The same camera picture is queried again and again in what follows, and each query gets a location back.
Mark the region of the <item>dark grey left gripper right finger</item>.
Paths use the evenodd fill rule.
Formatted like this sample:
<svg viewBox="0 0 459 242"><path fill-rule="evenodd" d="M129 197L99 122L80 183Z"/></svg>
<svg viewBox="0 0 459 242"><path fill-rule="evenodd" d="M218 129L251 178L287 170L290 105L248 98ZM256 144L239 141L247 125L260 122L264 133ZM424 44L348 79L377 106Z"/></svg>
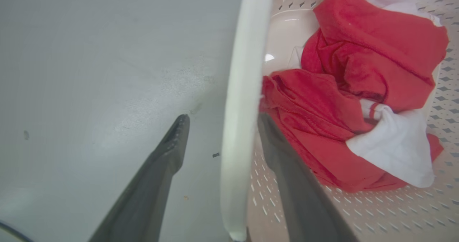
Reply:
<svg viewBox="0 0 459 242"><path fill-rule="evenodd" d="M357 242L314 174L266 113L258 117L262 149L275 173L291 242Z"/></svg>

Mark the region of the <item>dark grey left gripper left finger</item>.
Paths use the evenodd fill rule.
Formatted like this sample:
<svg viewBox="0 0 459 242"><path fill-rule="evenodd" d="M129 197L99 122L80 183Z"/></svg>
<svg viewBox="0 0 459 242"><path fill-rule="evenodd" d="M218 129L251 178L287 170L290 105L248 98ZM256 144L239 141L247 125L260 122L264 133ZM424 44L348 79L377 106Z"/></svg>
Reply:
<svg viewBox="0 0 459 242"><path fill-rule="evenodd" d="M159 241L172 178L183 165L189 131L189 116L179 115L90 241Z"/></svg>

